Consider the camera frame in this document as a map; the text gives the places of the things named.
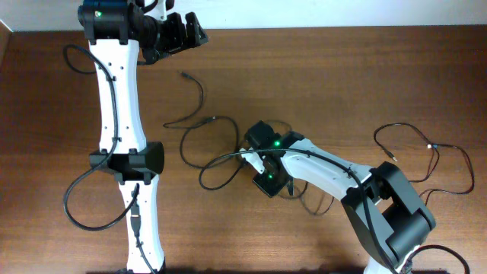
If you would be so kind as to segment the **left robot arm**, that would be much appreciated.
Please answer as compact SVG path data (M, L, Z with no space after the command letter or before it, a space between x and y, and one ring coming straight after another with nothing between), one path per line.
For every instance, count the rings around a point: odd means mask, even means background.
M85 1L78 20L89 42L100 96L99 148L92 171L112 174L123 198L121 215L98 231L126 220L129 251L123 273L163 273L157 188L164 146L146 139L139 113L137 68L208 42L195 13L181 16L166 1Z

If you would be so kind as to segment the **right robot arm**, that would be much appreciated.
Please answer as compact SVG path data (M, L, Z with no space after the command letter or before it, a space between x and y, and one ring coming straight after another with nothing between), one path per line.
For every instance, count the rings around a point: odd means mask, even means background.
M243 159L255 170L253 182L269 197L295 179L313 184L339 200L368 252L367 273L393 273L436 226L431 211L404 173L385 161L378 167L356 164L318 148L302 134L280 135L263 121L245 136Z

